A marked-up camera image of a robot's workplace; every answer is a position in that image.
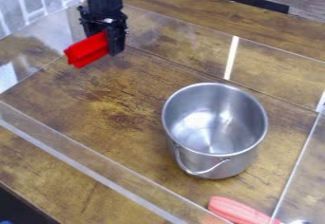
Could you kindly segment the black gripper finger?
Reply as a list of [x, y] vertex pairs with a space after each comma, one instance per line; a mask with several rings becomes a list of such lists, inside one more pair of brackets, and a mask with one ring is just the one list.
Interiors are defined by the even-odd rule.
[[82, 20], [80, 24], [83, 25], [87, 37], [95, 35], [105, 30], [105, 23], [102, 21]]
[[107, 28], [109, 51], [111, 56], [118, 55], [125, 50], [126, 35], [125, 27]]

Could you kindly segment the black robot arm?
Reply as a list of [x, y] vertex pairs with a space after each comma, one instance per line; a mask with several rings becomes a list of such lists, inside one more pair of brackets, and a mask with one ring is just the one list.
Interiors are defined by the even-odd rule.
[[122, 9], [122, 0], [87, 0], [87, 4], [78, 7], [86, 36], [105, 32], [113, 56], [125, 50], [126, 44], [129, 17]]

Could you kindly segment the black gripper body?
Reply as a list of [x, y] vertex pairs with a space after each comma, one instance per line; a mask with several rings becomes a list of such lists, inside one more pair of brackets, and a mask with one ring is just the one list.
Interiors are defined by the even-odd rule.
[[122, 12], [114, 12], [110, 15], [95, 14], [94, 12], [88, 11], [87, 6], [79, 6], [78, 11], [80, 12], [80, 21], [90, 20], [90, 21], [102, 21], [105, 23], [105, 29], [111, 27], [127, 27], [127, 15]]

